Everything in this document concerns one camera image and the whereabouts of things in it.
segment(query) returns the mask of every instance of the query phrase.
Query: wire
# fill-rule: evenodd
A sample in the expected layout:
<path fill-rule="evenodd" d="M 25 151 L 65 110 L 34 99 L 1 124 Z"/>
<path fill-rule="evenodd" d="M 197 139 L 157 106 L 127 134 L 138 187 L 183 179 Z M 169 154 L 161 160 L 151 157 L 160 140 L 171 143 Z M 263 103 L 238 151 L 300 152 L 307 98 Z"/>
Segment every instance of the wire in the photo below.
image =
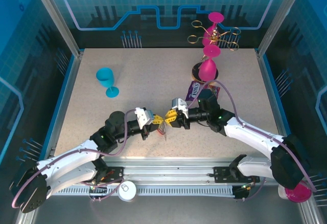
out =
<path fill-rule="evenodd" d="M 253 187 L 255 187 L 255 176 L 252 176 L 253 179 Z"/>
<path fill-rule="evenodd" d="M 159 134 L 161 134 L 162 136 L 165 134 L 164 132 L 161 132 L 160 129 L 157 129 L 157 131 L 159 132 Z"/>
<path fill-rule="evenodd" d="M 100 155 L 103 155 L 103 156 L 117 156 L 118 154 L 120 154 L 125 146 L 126 146 L 126 141 L 127 141 L 127 114 L 129 113 L 132 113 L 134 112 L 135 109 L 132 109 L 132 110 L 129 110 L 125 113 L 125 116 L 124 116 L 124 125 L 125 125 L 125 133 L 124 133 L 124 142 L 123 142 L 123 145 L 121 146 L 121 148 L 119 149 L 118 152 L 114 153 L 114 154 L 109 154 L 109 153 L 104 153 L 104 152 L 101 152 L 101 151 L 97 151 L 97 150 L 92 150 L 92 149 L 87 149 L 87 148 L 84 148 L 84 149 L 78 149 L 78 150 L 73 150 L 73 151 L 70 151 L 64 155 L 61 155 L 59 157 L 57 157 L 56 159 L 54 159 L 53 161 L 49 162 L 49 164 L 45 165 L 43 168 L 41 168 L 39 171 L 35 172 L 29 179 L 26 180 L 26 182 L 22 185 L 22 187 L 19 189 L 19 191 L 16 193 L 12 203 L 11 203 L 11 207 L 14 208 L 14 209 L 17 209 L 19 208 L 19 206 L 16 206 L 16 202 L 19 198 L 19 196 L 21 195 L 21 193 L 24 191 L 24 189 L 27 187 L 27 185 L 35 178 L 37 177 L 39 174 L 41 174 L 43 171 L 45 171 L 46 169 L 48 168 L 51 168 L 51 166 L 53 166 L 56 162 L 58 162 L 59 160 L 67 157 L 67 156 L 70 156 L 72 154 L 75 154 L 75 153 L 81 153 L 81 152 L 95 152 L 97 154 L 100 154 Z"/>
<path fill-rule="evenodd" d="M 111 185 L 113 183 L 116 183 L 116 182 L 119 182 L 119 181 L 123 181 L 123 180 L 124 180 L 124 178 L 118 178 L 118 179 L 115 179 L 115 180 L 113 180 L 111 182 L 107 182 L 107 183 L 100 184 L 100 185 L 93 185 L 93 184 L 90 184 L 90 183 L 87 183 L 87 182 L 81 182 L 81 184 L 86 185 L 86 186 L 89 186 L 89 187 L 95 187 L 95 188 L 97 188 L 97 187 L 106 187 L 106 186 L 109 186 L 109 185 Z"/>
<path fill-rule="evenodd" d="M 289 154 L 289 155 L 293 158 L 293 160 L 296 162 L 296 164 L 298 165 L 298 167 L 299 167 L 299 169 L 301 170 L 302 174 L 303 174 L 304 177 L 307 179 L 307 181 L 308 181 L 308 183 L 309 183 L 309 185 L 310 185 L 311 190 L 312 190 L 313 192 L 316 192 L 317 189 L 315 188 L 315 186 L 313 185 L 313 183 L 312 183 L 310 177 L 309 177 L 308 174 L 306 173 L 306 170 L 304 169 L 304 167 L 302 166 L 302 164 L 300 163 L 300 161 L 297 159 L 297 157 L 295 156 L 295 154 L 294 154 L 294 153 L 293 153 L 293 152 L 292 152 L 292 151 L 291 151 L 291 150 L 290 150 L 290 149 L 289 149 L 289 148 L 288 148 L 284 143 L 282 143 L 281 141 L 277 140 L 276 138 L 274 138 L 274 137 L 272 137 L 272 136 L 270 136 L 270 135 L 268 135 L 268 134 L 266 134 L 266 133 L 264 133 L 264 132 L 262 132 L 262 131 L 260 131 L 260 130 L 258 130 L 258 129 L 255 129 L 255 128 L 251 127 L 251 126 L 248 126 L 247 124 L 245 124 L 245 122 L 242 122 L 242 121 L 241 121 L 241 119 L 239 118 L 239 116 L 238 116 L 238 114 L 237 114 L 237 110 L 236 110 L 235 102 L 234 102 L 234 100 L 233 100 L 233 98 L 232 98 L 230 92 L 229 92 L 228 89 L 225 87 L 225 85 L 222 84 L 220 81 L 217 81 L 217 80 L 210 80 L 210 81 L 206 82 L 205 84 L 203 84 L 202 87 L 200 88 L 199 92 L 198 92 L 197 95 L 195 96 L 194 100 L 193 100 L 193 101 L 192 101 L 192 102 L 191 102 L 191 103 L 190 103 L 186 108 L 188 109 L 188 108 L 190 108 L 190 107 L 194 104 L 194 102 L 198 99 L 198 96 L 200 95 L 200 93 L 201 93 L 201 91 L 203 90 L 204 86 L 206 86 L 207 84 L 209 84 L 209 83 L 211 83 L 211 82 L 215 82 L 215 83 L 221 85 L 222 88 L 226 91 L 226 93 L 227 93 L 227 95 L 228 95 L 228 97 L 229 97 L 229 99 L 230 99 L 230 101 L 231 101 L 231 104 L 232 104 L 232 106 L 233 106 L 234 114 L 235 114 L 235 118 L 236 118 L 236 120 L 237 120 L 240 124 L 242 124 L 243 127 L 247 128 L 247 129 L 249 129 L 249 130 L 252 130 L 252 131 L 254 131 L 254 132 L 256 132 L 256 133 L 258 133 L 258 134 L 260 134 L 260 135 L 262 135 L 262 136 L 264 136 L 264 137 L 266 137 L 266 138 L 268 138 L 268 139 L 270 139 L 270 140 L 273 140 L 274 142 L 278 143 L 279 145 L 281 145 L 281 147 L 282 147 L 283 149 L 285 149 L 285 151 L 288 152 L 288 154 Z"/>
<path fill-rule="evenodd" d="M 200 123 L 199 121 L 197 121 L 196 123 L 197 123 L 197 124 L 200 124 L 200 125 L 203 126 L 203 127 L 209 127 L 208 125 L 204 125 L 204 124 Z"/>
<path fill-rule="evenodd" d="M 83 183 L 83 184 L 85 184 L 85 185 L 87 185 L 87 186 L 93 186 L 93 187 L 104 187 L 104 186 L 111 185 L 112 183 L 115 183 L 115 182 L 118 182 L 118 181 L 122 181 L 122 182 L 120 182 L 119 185 L 116 186 L 115 189 L 113 189 L 113 190 L 112 190 L 108 195 L 105 195 L 104 197 L 98 197 L 98 198 L 93 197 L 93 198 L 91 198 L 91 199 L 93 200 L 93 202 L 94 202 L 94 201 L 99 201 L 99 202 L 101 202 L 102 200 L 104 200 L 104 199 L 106 199 L 106 198 L 109 198 L 109 197 L 112 196 L 115 192 L 118 191 L 119 187 L 120 187 L 121 184 L 124 182 L 124 178 L 119 178 L 119 179 L 116 179 L 116 180 L 111 181 L 111 182 L 109 182 L 109 183 L 105 183 L 105 184 L 101 184 L 101 185 L 96 185 L 96 186 L 95 186 L 95 185 L 91 185 L 91 184 L 85 184 L 85 183 Z"/>
<path fill-rule="evenodd" d="M 253 199 L 255 196 L 257 196 L 257 194 L 261 191 L 261 189 L 264 187 L 264 184 L 265 184 L 265 181 L 266 181 L 266 178 L 264 177 L 263 180 L 262 180 L 262 183 L 259 187 L 259 189 L 250 197 L 247 197 L 247 198 L 243 198 L 243 202 L 245 201 L 249 201 L 251 199 Z"/>

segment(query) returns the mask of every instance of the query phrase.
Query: white table surface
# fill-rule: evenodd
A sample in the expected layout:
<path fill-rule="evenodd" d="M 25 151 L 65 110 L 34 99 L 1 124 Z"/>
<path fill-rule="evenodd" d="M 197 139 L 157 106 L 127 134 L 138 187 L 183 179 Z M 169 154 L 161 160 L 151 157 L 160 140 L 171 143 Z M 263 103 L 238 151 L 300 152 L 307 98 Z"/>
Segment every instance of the white table surface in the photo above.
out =
<path fill-rule="evenodd" d="M 203 56 L 202 49 L 86 49 L 63 122 L 55 155 L 83 143 L 104 126 L 116 110 L 126 112 L 146 107 L 162 117 L 171 100 L 185 99 L 191 84 L 191 69 Z M 215 59 L 218 80 L 231 92 L 239 116 L 254 126 L 277 133 L 254 49 L 222 49 Z M 112 68 L 116 98 L 105 95 L 97 79 L 99 68 Z M 226 92 L 221 89 L 221 108 L 232 111 Z M 262 156 L 246 144 L 191 124 L 190 130 L 167 128 L 167 141 L 157 131 L 143 141 L 141 135 L 128 139 L 121 156 L 234 158 L 239 154 Z"/>

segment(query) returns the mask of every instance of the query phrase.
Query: white round knob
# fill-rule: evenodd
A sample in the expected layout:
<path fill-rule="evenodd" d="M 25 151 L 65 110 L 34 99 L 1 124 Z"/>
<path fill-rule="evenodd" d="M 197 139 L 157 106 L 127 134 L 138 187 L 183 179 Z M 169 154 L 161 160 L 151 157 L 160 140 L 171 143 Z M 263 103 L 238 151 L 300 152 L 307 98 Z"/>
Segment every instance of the white round knob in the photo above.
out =
<path fill-rule="evenodd" d="M 282 198 L 282 199 L 288 199 L 286 192 L 285 192 L 285 187 L 278 185 L 278 195 Z"/>
<path fill-rule="evenodd" d="M 118 189 L 118 196 L 122 201 L 131 202 L 136 195 L 136 185 L 126 181 Z"/>

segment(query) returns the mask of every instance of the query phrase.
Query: candy bar wrapper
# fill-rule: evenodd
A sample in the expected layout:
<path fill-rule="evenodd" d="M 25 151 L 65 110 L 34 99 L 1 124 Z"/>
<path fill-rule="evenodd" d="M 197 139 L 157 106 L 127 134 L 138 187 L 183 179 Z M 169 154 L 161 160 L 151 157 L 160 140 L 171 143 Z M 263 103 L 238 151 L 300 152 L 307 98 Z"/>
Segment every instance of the candy bar wrapper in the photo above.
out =
<path fill-rule="evenodd" d="M 185 101 L 193 101 L 195 96 L 198 94 L 200 88 L 201 88 L 201 83 L 197 81 L 192 81 L 189 87 L 188 94 L 186 95 Z M 209 88 L 214 93 L 214 95 L 216 95 L 216 98 L 218 98 L 220 87 L 207 84 L 206 86 L 204 86 L 204 88 L 206 89 Z"/>

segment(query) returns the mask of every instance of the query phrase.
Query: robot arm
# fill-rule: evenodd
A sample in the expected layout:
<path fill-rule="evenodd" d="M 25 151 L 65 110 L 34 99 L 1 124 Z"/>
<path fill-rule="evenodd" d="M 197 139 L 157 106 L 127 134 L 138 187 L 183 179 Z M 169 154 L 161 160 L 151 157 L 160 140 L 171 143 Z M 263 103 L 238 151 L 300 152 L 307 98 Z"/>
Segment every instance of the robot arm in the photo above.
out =
<path fill-rule="evenodd" d="M 172 103 L 173 108 L 165 118 L 170 126 L 189 129 L 191 122 L 205 121 L 212 131 L 238 139 L 266 156 L 263 159 L 246 155 L 237 157 L 230 165 L 235 179 L 240 176 L 265 176 L 274 178 L 285 188 L 294 189 L 303 179 L 303 173 L 276 140 L 287 145 L 306 171 L 310 167 L 305 150 L 295 136 L 274 135 L 236 118 L 234 113 L 220 108 L 215 95 L 208 89 L 203 89 L 198 96 L 198 108 L 187 109 L 186 102 L 179 98 Z"/>
<path fill-rule="evenodd" d="M 136 120 L 127 122 L 127 137 L 141 134 L 145 140 L 149 133 L 158 129 L 163 119 L 153 115 L 145 108 L 135 109 Z M 95 132 L 88 140 L 74 149 L 59 156 L 42 160 L 24 162 L 15 178 L 10 191 L 15 196 L 24 183 L 34 177 L 19 194 L 15 207 L 20 207 L 23 213 L 38 208 L 51 195 L 63 188 L 79 182 L 110 182 L 112 169 L 101 159 L 101 153 L 110 153 L 118 147 L 118 141 L 125 135 L 125 114 L 121 111 L 113 112 L 106 120 L 105 126 Z"/>

